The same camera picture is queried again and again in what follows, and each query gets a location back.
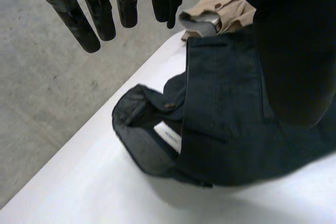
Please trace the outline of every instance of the clothing label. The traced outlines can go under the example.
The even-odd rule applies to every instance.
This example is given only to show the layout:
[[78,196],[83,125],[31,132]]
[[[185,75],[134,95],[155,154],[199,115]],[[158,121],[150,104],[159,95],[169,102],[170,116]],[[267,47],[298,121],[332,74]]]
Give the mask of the clothing label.
[[164,122],[154,126],[154,130],[168,145],[173,147],[179,154],[181,153],[182,137],[180,135]]

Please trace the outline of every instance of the dark jeans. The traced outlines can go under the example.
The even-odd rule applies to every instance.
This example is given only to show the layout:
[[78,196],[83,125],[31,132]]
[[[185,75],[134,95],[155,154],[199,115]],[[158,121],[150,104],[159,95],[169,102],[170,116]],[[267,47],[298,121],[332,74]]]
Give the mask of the dark jeans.
[[[177,171],[200,185],[242,185],[287,174],[334,151],[335,100],[309,130],[279,121],[248,26],[189,39],[186,73],[169,80],[163,94],[144,86],[131,89],[113,110],[113,127],[140,167],[146,159],[148,174],[174,177]],[[182,136],[181,153],[173,155],[152,130],[161,121]],[[146,137],[134,133],[141,129]],[[138,153],[149,143],[171,156],[158,173],[151,172],[153,149]]]

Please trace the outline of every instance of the white table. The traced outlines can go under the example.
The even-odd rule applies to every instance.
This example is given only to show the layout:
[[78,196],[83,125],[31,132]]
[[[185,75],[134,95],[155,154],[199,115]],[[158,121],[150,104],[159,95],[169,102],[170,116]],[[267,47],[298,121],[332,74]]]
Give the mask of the white table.
[[0,223],[336,223],[336,155],[285,178],[202,189],[145,176],[117,139],[111,111],[137,83],[162,90],[185,68],[171,37],[2,209]]

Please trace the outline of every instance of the khaki fabric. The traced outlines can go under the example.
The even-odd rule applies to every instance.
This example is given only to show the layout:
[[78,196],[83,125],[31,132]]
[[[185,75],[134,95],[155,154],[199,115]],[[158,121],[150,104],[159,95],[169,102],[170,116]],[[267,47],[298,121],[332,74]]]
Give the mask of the khaki fabric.
[[186,40],[188,37],[206,36],[206,32],[198,29],[197,23],[199,22],[196,17],[207,13],[216,13],[219,22],[212,24],[218,35],[224,32],[234,32],[252,24],[255,10],[246,0],[200,0],[193,8],[183,11],[179,16],[180,22],[187,29],[182,40]]

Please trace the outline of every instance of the concrete floor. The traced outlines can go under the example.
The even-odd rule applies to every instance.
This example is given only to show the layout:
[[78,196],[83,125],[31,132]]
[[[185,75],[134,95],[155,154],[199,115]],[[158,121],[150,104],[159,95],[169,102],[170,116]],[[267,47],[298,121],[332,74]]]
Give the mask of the concrete floor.
[[[180,9],[199,0],[183,0]],[[79,0],[87,17],[88,10]],[[0,0],[0,208],[2,208],[173,34],[151,0],[139,23],[88,54],[45,0]]]

